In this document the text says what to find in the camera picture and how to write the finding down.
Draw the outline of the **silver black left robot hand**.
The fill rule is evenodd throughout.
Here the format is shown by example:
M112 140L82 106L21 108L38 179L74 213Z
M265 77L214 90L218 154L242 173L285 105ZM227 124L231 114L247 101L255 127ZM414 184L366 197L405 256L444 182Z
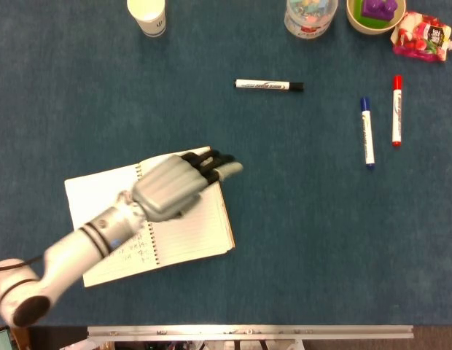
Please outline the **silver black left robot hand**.
M213 184L243 170L234 156L215 149L170 155L138 180L132 199L151 222L164 222L189 211Z

